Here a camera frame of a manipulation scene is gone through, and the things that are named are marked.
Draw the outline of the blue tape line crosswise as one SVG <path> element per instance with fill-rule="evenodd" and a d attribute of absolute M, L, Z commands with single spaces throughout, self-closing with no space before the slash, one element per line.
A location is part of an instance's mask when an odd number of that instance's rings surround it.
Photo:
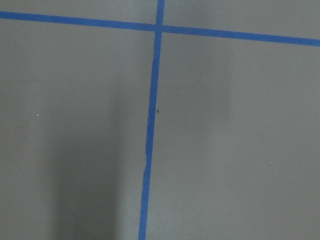
<path fill-rule="evenodd" d="M 81 17 L 68 17 L 68 16 L 58 16 L 58 15 L 1 11 L 0 18 L 7 19 L 7 20 L 80 25 L 80 26 L 114 28 L 114 29 L 136 30 L 136 31 L 146 31 L 146 32 L 158 31 L 158 32 L 170 33 L 170 34 L 283 43 L 283 44 L 293 44 L 293 45 L 312 46 L 312 47 L 320 46 L 320 40 L 313 39 L 313 38 L 216 30 L 216 29 L 204 29 L 204 28 L 192 28 L 192 27 L 171 26 L 171 25 L 158 26 L 156 24 L 149 24 L 149 23 L 125 22 L 125 21 L 114 21 L 114 20 L 103 20 L 103 19 L 92 19 L 92 18 L 81 18 Z"/>

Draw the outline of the blue tape line lengthwise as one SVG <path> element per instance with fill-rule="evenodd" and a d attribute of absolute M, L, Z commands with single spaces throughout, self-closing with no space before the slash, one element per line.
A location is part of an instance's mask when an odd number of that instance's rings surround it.
<path fill-rule="evenodd" d="M 140 216 L 138 228 L 138 240 L 145 240 L 147 236 L 147 223 L 148 223 L 148 209 L 149 209 L 149 196 L 152 172 L 152 159 L 153 159 L 153 145 L 154 145 L 154 131 L 155 131 L 155 117 L 157 106 L 158 94 L 158 80 L 161 60 L 161 47 L 162 47 L 162 27 L 164 21 L 165 1 L 159 0 L 157 2 L 155 32 L 153 41 L 153 61 L 151 69 L 150 89 L 149 89 L 149 104 L 148 104 L 148 119 L 146 129 L 146 142 L 145 142 L 145 168 L 142 178 L 142 191 L 140 202 Z"/>

